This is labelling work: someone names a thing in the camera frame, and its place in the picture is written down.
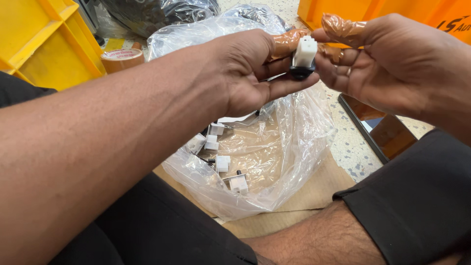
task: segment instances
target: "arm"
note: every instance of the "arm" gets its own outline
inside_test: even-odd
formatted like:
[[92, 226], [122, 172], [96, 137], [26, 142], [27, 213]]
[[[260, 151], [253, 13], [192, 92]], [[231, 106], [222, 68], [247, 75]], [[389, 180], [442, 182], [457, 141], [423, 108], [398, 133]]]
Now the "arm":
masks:
[[260, 30], [0, 110], [0, 264], [44, 264], [210, 122], [313, 85]]

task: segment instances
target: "speckled floor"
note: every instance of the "speckled floor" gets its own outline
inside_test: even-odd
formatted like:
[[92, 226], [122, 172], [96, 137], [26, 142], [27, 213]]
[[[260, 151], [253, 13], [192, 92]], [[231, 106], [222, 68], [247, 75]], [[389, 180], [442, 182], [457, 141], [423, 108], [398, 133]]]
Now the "speckled floor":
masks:
[[[221, 10], [230, 8], [238, 3], [247, 3], [247, 1], [219, 0]], [[275, 13], [297, 28], [306, 28], [297, 15], [298, 0], [259, 0], [258, 3], [270, 6]], [[145, 39], [137, 37], [132, 40], [126, 40], [123, 48], [130, 48], [135, 41], [140, 42], [143, 46], [146, 45]], [[322, 85], [327, 94], [333, 120], [338, 130], [335, 141], [331, 146], [332, 155], [337, 164], [345, 169], [354, 181], [359, 182], [380, 168], [382, 163], [366, 143], [350, 117], [345, 113], [343, 107], [338, 103], [337, 98], [340, 93], [327, 88], [324, 84]], [[400, 117], [400, 120], [418, 139], [433, 129], [433, 126], [430, 124], [407, 117]]]

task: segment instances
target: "white connector housing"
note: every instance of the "white connector housing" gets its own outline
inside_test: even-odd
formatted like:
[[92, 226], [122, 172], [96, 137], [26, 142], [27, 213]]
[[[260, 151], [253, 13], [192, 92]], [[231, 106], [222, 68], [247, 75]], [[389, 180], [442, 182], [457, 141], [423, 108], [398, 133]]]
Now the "white connector housing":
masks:
[[216, 167], [218, 172], [227, 172], [229, 171], [229, 165], [231, 164], [230, 156], [218, 156], [216, 155]]
[[218, 136], [208, 134], [206, 136], [206, 144], [204, 145], [204, 149], [206, 149], [206, 150], [218, 150], [219, 149]]
[[245, 174], [230, 178], [229, 186], [231, 190], [239, 192], [242, 195], [247, 194], [247, 192], [249, 191], [249, 188], [247, 187], [247, 181], [245, 179]]
[[206, 137], [199, 133], [193, 136], [193, 138], [187, 142], [187, 145], [190, 148], [190, 151], [197, 155], [203, 147], [204, 143], [206, 143]]
[[311, 67], [317, 53], [317, 41], [311, 36], [304, 36], [299, 40], [298, 48], [293, 57], [293, 66]]
[[212, 123], [209, 126], [208, 134], [210, 135], [222, 135], [224, 133], [224, 125], [219, 123]]

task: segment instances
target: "cardboard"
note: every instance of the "cardboard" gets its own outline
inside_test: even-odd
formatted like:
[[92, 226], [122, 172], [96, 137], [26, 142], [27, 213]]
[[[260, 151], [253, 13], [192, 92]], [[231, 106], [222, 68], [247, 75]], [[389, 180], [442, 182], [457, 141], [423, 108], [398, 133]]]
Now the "cardboard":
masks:
[[292, 226], [318, 212], [320, 212], [320, 210], [263, 213], [226, 222], [222, 226], [231, 231], [238, 238], [259, 237]]
[[[204, 209], [182, 184], [165, 172], [162, 166], [158, 166], [154, 172], [209, 216], [216, 217], [216, 215]], [[353, 179], [343, 168], [337, 165], [329, 152], [320, 168], [306, 184], [275, 212], [322, 209], [332, 202], [332, 195], [335, 192], [348, 189], [353, 185], [355, 185]]]
[[[260, 137], [261, 129], [257, 123], [230, 131], [225, 130], [223, 135], [218, 137], [217, 154], [231, 156], [229, 172], [220, 173], [220, 177], [233, 176], [239, 169], [247, 173], [249, 190], [252, 192], [259, 192], [269, 187], [279, 178], [281, 162], [276, 158], [282, 157], [283, 154], [276, 115], [272, 114], [264, 126], [265, 137]], [[317, 213], [318, 209], [326, 207], [332, 202], [332, 195], [335, 192], [355, 185], [345, 170], [337, 165], [330, 151], [327, 153], [326, 159], [306, 184], [275, 212], [227, 222], [223, 226], [240, 238], [261, 236], [293, 225]], [[202, 150], [199, 155], [213, 157], [216, 153]], [[162, 166], [158, 166], [154, 172], [209, 216], [216, 217], [204, 209], [182, 184], [164, 171]]]

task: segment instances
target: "black pants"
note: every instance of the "black pants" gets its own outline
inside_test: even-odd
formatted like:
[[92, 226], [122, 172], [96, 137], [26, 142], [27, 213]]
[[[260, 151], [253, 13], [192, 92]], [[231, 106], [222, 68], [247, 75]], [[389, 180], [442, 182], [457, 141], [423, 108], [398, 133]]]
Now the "black pants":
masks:
[[[0, 107], [51, 93], [0, 72]], [[343, 199], [390, 265], [471, 246], [471, 148], [434, 130]], [[151, 173], [50, 264], [256, 264], [253, 250]]]

